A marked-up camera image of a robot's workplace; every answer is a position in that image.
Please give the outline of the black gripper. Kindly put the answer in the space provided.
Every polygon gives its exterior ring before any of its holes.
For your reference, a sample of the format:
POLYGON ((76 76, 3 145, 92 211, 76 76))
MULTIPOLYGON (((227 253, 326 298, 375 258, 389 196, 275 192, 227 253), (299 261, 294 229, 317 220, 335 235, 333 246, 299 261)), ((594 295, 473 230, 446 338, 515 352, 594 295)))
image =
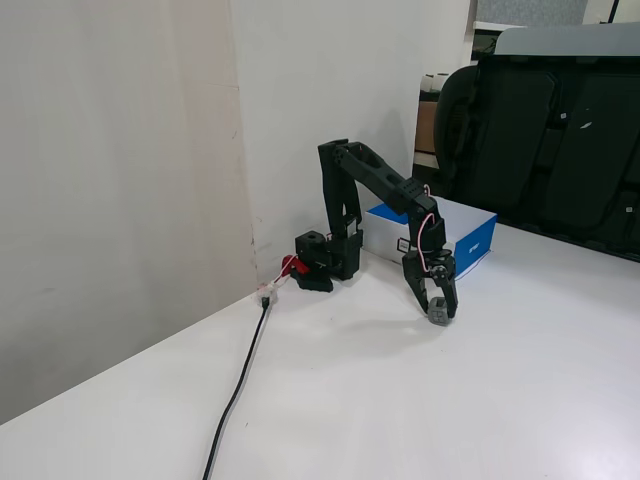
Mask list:
POLYGON ((445 222, 443 219, 425 219, 410 227, 410 250, 402 258, 405 281, 428 317, 426 279, 431 278, 443 294, 435 298, 433 320, 451 321, 456 316, 458 296, 455 259, 452 251, 445 247, 445 222))

